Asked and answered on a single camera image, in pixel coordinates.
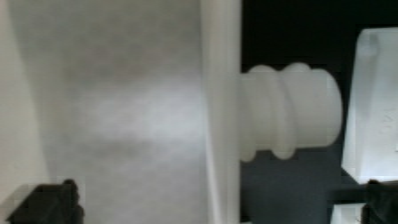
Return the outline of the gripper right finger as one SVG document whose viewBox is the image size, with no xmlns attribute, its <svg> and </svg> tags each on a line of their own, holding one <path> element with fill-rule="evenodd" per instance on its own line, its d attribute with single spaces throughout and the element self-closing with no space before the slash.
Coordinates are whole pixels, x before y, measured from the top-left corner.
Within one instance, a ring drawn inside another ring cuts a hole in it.
<svg viewBox="0 0 398 224">
<path fill-rule="evenodd" d="M 364 199 L 360 224 L 398 224 L 398 185 L 371 180 Z"/>
</svg>

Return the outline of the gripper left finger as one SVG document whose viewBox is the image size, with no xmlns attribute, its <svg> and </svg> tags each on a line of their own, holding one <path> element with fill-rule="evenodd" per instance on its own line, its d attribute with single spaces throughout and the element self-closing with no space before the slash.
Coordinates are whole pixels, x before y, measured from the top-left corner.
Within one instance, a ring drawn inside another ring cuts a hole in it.
<svg viewBox="0 0 398 224">
<path fill-rule="evenodd" d="M 83 224 L 78 185 L 72 179 L 40 184 L 7 216 L 8 224 Z"/>
</svg>

